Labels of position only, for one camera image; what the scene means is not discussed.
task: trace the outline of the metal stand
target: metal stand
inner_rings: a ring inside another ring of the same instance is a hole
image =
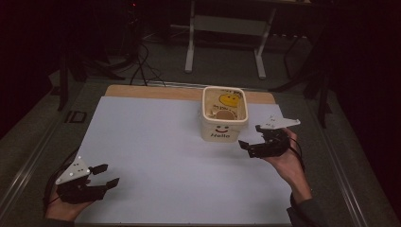
[[[212,17],[195,14],[195,1],[191,2],[191,17],[189,21],[189,45],[186,53],[185,73],[192,72],[194,61],[194,33],[195,30],[207,30],[215,32],[225,32],[233,34],[261,36],[260,45],[254,50],[254,58],[257,73],[260,79],[266,78],[265,67],[262,60],[262,53],[265,48],[266,40],[269,37],[271,23],[276,9],[270,11],[269,20],[253,21],[223,17]]]

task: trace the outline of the wrist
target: wrist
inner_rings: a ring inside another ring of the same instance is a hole
[[[306,179],[297,179],[289,183],[292,196],[297,204],[312,199],[312,191]]]
[[[74,211],[69,210],[48,210],[45,217],[50,219],[64,220],[64,221],[74,221],[78,214]]]

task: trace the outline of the black bracket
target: black bracket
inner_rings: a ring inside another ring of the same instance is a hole
[[[107,165],[89,167],[94,175],[107,170]],[[103,200],[104,195],[109,189],[118,185],[119,178],[106,182],[105,185],[88,186],[87,180],[89,175],[75,179],[74,181],[61,183],[57,187],[57,193],[64,202],[77,204],[86,201]]]
[[[261,129],[260,125],[255,127],[256,131],[262,133],[265,143],[250,145],[247,142],[238,140],[241,148],[248,151],[250,158],[278,157],[289,149],[289,137],[282,129],[266,130]]]

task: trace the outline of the sleeve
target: sleeve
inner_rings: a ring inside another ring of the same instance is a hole
[[[41,227],[74,227],[73,221],[45,218]]]
[[[313,199],[296,204],[291,195],[291,207],[287,209],[294,227],[327,227],[323,211]]]

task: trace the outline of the hand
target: hand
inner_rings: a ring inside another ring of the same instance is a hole
[[[80,212],[82,212],[90,204],[94,203],[93,201],[87,201],[79,204],[64,202],[59,198],[59,195],[56,191],[57,187],[54,188],[54,191],[50,197],[50,204],[48,205],[45,214],[46,218],[74,221]]]
[[[288,134],[289,138],[291,138],[291,147],[297,150],[297,145],[295,143],[298,138],[297,134],[289,129],[283,130]],[[286,150],[286,152],[279,157],[268,157],[263,159],[269,162],[277,170],[280,177],[289,184],[292,189],[292,196],[296,203],[312,199],[312,193],[309,184],[306,181],[304,170],[302,169],[301,163],[296,154],[292,150]]]

